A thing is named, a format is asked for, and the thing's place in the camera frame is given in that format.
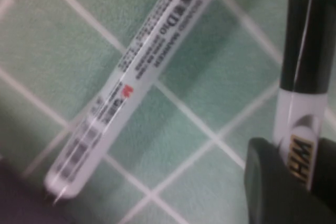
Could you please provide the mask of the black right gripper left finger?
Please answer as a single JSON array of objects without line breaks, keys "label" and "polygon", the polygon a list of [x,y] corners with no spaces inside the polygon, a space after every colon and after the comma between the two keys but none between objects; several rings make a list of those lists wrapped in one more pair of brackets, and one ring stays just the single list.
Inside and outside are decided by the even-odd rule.
[{"label": "black right gripper left finger", "polygon": [[335,223],[335,208],[301,186],[262,137],[249,140],[244,187],[249,223]]}]

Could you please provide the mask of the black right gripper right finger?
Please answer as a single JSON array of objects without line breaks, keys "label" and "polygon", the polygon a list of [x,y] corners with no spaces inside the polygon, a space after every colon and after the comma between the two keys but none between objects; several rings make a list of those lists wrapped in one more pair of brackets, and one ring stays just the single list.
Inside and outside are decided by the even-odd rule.
[{"label": "black right gripper right finger", "polygon": [[321,138],[311,188],[312,194],[335,208],[335,141]]}]

